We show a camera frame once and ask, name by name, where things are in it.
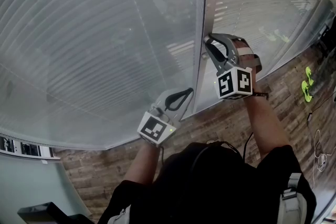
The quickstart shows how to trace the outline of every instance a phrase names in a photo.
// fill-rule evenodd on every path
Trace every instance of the forearm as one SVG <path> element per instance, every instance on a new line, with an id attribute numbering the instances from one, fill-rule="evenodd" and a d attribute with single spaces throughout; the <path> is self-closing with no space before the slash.
<path id="1" fill-rule="evenodd" d="M 125 174 L 124 180 L 144 185 L 152 184 L 155 170 L 158 165 L 159 154 L 159 148 L 144 141 L 130 168 Z"/>
<path id="2" fill-rule="evenodd" d="M 251 96 L 244 98 L 244 102 L 261 159 L 275 147 L 289 144 L 284 128 L 265 98 Z"/>

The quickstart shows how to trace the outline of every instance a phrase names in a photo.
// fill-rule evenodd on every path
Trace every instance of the black sleeve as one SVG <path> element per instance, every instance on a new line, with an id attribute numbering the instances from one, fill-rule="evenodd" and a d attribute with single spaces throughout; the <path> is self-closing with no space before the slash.
<path id="1" fill-rule="evenodd" d="M 270 190 L 269 199 L 274 201 L 277 199 L 276 203 L 278 205 L 280 194 L 288 188 L 290 175 L 292 173 L 302 173 L 300 164 L 289 145 L 274 148 L 261 161 L 257 170 L 262 183 Z M 297 192 L 301 193 L 307 201 L 306 223 L 310 223 L 316 208 L 316 198 L 303 174 L 300 177 Z M 278 209 L 279 207 L 274 206 L 276 216 L 278 215 Z"/>
<path id="2" fill-rule="evenodd" d="M 140 183 L 128 180 L 121 182 L 114 190 L 110 203 L 98 224 L 107 224 L 111 217 L 119 215 L 122 209 L 129 207 L 146 189 L 147 187 Z"/>

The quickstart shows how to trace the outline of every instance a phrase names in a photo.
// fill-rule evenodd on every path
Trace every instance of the black and white square pattern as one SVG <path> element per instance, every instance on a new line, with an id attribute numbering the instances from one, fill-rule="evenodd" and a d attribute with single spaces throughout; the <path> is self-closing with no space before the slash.
<path id="1" fill-rule="evenodd" d="M 243 98 L 243 97 L 246 97 L 246 95 L 236 93 L 236 94 L 230 95 L 229 97 L 225 97 L 224 99 L 237 100 L 237 99 L 240 99 L 240 98 Z"/>
<path id="2" fill-rule="evenodd" d="M 166 124 L 151 116 L 141 129 L 141 132 L 149 136 L 151 139 L 158 141 L 166 127 Z"/>
<path id="3" fill-rule="evenodd" d="M 237 70 L 238 91 L 251 92 L 251 74 L 242 70 Z"/>
<path id="4" fill-rule="evenodd" d="M 231 72 L 218 78 L 219 95 L 222 97 L 234 91 Z"/>

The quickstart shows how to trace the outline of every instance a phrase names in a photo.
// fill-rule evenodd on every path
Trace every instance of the person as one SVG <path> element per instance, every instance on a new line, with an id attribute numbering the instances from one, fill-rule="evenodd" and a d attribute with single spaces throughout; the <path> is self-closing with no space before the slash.
<path id="1" fill-rule="evenodd" d="M 236 41 L 235 46 L 246 45 Z M 252 77 L 254 90 L 260 92 L 255 69 Z M 291 174 L 302 171 L 265 97 L 243 100 L 260 152 L 257 168 L 218 142 L 191 143 L 170 156 L 153 181 L 160 149 L 144 141 L 98 224 L 125 217 L 120 223 L 277 223 L 280 195 Z M 316 198 L 303 175 L 297 192 L 307 202 L 305 223 L 310 223 Z"/>

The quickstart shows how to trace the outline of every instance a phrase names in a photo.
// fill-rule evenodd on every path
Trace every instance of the wooden floor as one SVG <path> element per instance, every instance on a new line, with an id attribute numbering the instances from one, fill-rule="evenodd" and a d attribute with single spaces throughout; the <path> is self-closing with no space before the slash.
<path id="1" fill-rule="evenodd" d="M 325 153 L 336 145 L 336 110 L 332 99 L 313 113 L 307 128 L 309 112 L 317 108 L 332 94 L 335 73 L 324 83 L 310 103 L 305 103 L 301 91 L 302 80 L 307 80 L 305 67 L 314 73 L 317 70 L 316 52 L 306 50 L 276 72 L 260 81 L 265 91 L 270 93 L 270 103 L 286 129 L 301 169 L 313 185 L 313 136 L 316 129 L 321 131 L 321 145 Z M 186 119 L 178 133 L 165 144 L 164 158 L 181 151 L 190 142 L 225 140 L 241 152 L 251 133 L 244 103 L 225 101 L 194 117 Z M 141 141 L 119 146 L 108 151 L 56 150 L 78 194 L 91 211 L 91 219 L 98 221 L 108 205 L 114 188 L 122 181 L 123 175 L 134 159 Z M 247 147 L 247 162 L 257 166 L 260 156 L 254 139 Z M 323 172 L 314 170 L 318 206 L 315 215 L 324 209 L 336 192 L 336 153 L 328 157 Z"/>

